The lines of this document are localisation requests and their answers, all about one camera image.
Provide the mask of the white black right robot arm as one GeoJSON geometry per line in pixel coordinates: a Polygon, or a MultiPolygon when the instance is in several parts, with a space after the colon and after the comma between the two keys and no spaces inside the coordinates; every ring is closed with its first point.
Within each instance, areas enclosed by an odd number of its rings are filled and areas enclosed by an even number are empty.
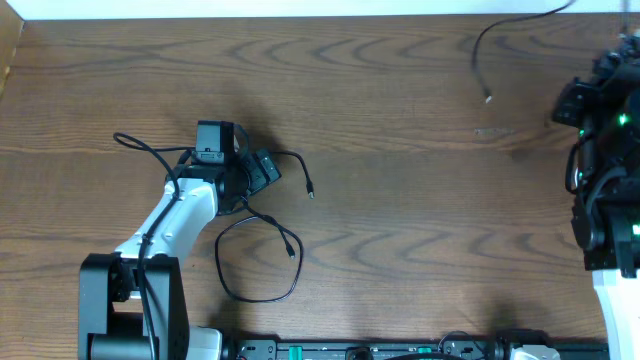
{"type": "Polygon", "coordinates": [[[625,35],[553,108],[573,127],[564,186],[571,226],[604,316],[609,356],[639,356],[639,37],[625,35]]]}

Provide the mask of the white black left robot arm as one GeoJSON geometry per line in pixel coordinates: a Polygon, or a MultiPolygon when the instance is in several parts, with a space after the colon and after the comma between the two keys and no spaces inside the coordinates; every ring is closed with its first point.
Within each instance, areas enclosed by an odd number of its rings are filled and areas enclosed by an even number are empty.
{"type": "Polygon", "coordinates": [[[185,151],[140,228],[81,264],[78,358],[234,358],[219,330],[190,325],[182,267],[210,222],[248,209],[250,196],[280,176],[266,149],[234,153],[227,163],[185,151]]]}

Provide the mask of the brown wooden side panel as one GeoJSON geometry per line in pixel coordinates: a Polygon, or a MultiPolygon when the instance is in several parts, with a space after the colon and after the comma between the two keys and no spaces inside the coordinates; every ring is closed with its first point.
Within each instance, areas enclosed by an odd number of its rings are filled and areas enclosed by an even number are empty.
{"type": "Polygon", "coordinates": [[[23,32],[24,20],[6,0],[0,0],[0,22],[0,93],[3,94],[23,32]]]}

